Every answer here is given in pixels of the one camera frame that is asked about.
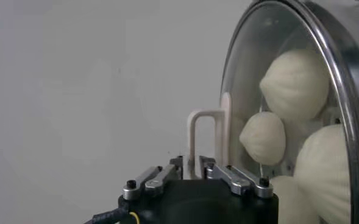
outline gray background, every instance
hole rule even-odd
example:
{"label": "gray background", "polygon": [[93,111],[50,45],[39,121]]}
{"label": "gray background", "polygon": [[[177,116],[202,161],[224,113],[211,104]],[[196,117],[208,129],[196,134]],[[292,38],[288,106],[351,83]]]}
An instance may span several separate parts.
{"label": "gray background", "polygon": [[187,116],[218,106],[249,3],[0,0],[0,224],[83,223],[186,154]]}

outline steamed bun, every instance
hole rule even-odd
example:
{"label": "steamed bun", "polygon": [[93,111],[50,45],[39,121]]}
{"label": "steamed bun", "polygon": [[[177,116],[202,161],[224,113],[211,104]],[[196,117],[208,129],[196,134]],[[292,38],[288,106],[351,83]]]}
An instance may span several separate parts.
{"label": "steamed bun", "polygon": [[328,224],[350,223],[350,179],[342,125],[313,133],[304,143],[294,179]]}
{"label": "steamed bun", "polygon": [[285,130],[281,119],[271,112],[252,116],[239,136],[248,154],[256,162],[275,165],[285,153]]}
{"label": "steamed bun", "polygon": [[317,224],[319,217],[293,177],[279,176],[270,180],[279,198],[278,223]]}
{"label": "steamed bun", "polygon": [[268,107],[283,119],[314,118],[327,100],[329,75],[319,54],[288,51],[276,58],[260,82]]}

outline yellow wire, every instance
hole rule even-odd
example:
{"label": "yellow wire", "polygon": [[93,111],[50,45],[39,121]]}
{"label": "yellow wire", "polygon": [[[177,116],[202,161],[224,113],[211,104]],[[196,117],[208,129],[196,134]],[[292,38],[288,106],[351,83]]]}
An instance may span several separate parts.
{"label": "yellow wire", "polygon": [[129,215],[135,217],[136,219],[136,224],[140,224],[140,218],[138,217],[138,215],[134,212],[130,212]]}

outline black cable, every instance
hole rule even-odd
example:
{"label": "black cable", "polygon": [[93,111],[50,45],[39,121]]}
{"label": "black cable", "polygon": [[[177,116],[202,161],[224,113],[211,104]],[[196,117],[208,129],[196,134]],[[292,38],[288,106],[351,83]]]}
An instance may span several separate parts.
{"label": "black cable", "polygon": [[85,224],[114,224],[121,221],[127,215],[127,209],[117,208],[109,212],[96,214]]}

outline metal rim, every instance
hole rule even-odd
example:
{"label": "metal rim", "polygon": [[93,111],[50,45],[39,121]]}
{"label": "metal rim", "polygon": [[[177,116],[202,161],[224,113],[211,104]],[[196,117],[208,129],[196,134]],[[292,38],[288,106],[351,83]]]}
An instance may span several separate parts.
{"label": "metal rim", "polygon": [[294,0],[264,0],[250,5],[241,17],[230,41],[222,76],[221,94],[226,78],[229,57],[241,27],[252,12],[266,4],[282,5],[295,14],[310,32],[327,63],[331,74],[333,90],[338,98],[346,134],[350,172],[351,223],[359,223],[359,95],[355,89],[353,78],[346,66],[346,62],[343,60],[336,44],[322,23],[304,4]]}

